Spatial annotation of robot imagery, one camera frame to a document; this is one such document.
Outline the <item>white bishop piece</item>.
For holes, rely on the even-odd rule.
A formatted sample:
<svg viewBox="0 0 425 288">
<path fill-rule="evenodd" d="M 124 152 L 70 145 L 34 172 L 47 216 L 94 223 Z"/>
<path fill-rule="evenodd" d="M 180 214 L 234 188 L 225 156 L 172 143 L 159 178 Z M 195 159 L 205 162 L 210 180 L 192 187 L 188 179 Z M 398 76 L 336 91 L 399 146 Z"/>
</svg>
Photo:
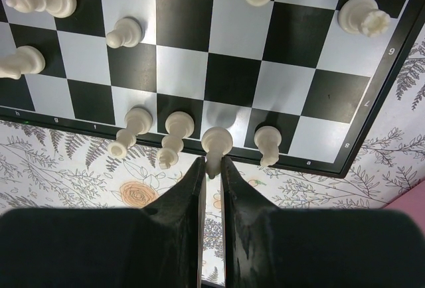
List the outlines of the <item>white bishop piece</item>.
<svg viewBox="0 0 425 288">
<path fill-rule="evenodd" d="M 205 131 L 201 145 L 206 152 L 206 173 L 210 179 L 220 174 L 221 159 L 233 147 L 232 135 L 222 127 L 212 127 Z"/>
</svg>

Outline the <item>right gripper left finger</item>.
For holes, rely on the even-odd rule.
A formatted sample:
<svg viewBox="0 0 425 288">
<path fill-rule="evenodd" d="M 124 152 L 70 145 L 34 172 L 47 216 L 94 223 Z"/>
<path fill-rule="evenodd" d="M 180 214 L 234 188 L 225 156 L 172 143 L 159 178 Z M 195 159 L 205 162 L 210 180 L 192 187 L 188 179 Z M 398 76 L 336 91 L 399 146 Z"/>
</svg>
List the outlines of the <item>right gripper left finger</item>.
<svg viewBox="0 0 425 288">
<path fill-rule="evenodd" d="M 144 208 L 17 208 L 1 217 L 2 287 L 200 287 L 205 158 Z"/>
</svg>

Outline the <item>black and grey chessboard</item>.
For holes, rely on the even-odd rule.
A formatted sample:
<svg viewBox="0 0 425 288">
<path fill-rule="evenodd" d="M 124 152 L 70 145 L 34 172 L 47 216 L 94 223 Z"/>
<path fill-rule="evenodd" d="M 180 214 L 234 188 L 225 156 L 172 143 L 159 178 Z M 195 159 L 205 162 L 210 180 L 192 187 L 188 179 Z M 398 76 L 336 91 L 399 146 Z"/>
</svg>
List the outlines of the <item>black and grey chessboard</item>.
<svg viewBox="0 0 425 288">
<path fill-rule="evenodd" d="M 113 138 L 144 108 L 153 126 L 137 141 L 158 146 L 183 111 L 195 122 L 186 152 L 223 127 L 230 156 L 252 164 L 255 132 L 273 126 L 277 167 L 344 177 L 424 22 L 424 0 L 375 0 L 388 30 L 349 34 L 337 20 L 347 1 L 77 0 L 57 18 L 1 0 L 1 56 L 33 46 L 46 62 L 1 80 L 1 118 Z"/>
</svg>

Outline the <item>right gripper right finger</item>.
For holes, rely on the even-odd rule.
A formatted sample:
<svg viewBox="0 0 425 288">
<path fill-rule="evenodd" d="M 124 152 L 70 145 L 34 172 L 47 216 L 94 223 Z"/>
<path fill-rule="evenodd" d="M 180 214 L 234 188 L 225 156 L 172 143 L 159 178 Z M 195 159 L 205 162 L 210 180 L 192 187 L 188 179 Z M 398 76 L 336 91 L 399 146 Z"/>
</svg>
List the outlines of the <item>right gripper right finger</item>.
<svg viewBox="0 0 425 288">
<path fill-rule="evenodd" d="M 227 287 L 423 287 L 424 235 L 383 209 L 280 208 L 221 162 Z"/>
</svg>

